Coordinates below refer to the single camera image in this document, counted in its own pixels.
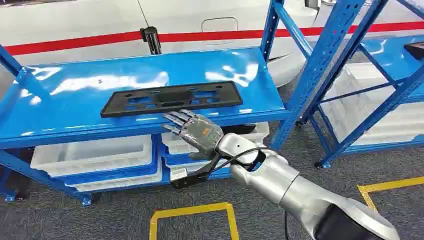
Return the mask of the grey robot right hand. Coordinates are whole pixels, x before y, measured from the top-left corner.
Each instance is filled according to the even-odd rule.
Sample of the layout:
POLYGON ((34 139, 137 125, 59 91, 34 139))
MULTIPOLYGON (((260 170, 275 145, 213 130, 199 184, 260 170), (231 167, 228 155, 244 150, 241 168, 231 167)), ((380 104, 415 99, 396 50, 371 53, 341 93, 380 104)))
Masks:
POLYGON ((216 150, 217 144, 224 136, 222 128, 201 114, 187 109, 170 111, 162 114, 172 125, 164 123, 161 126, 167 131, 179 136, 186 143, 195 147, 199 153, 208 158, 221 158, 216 150))

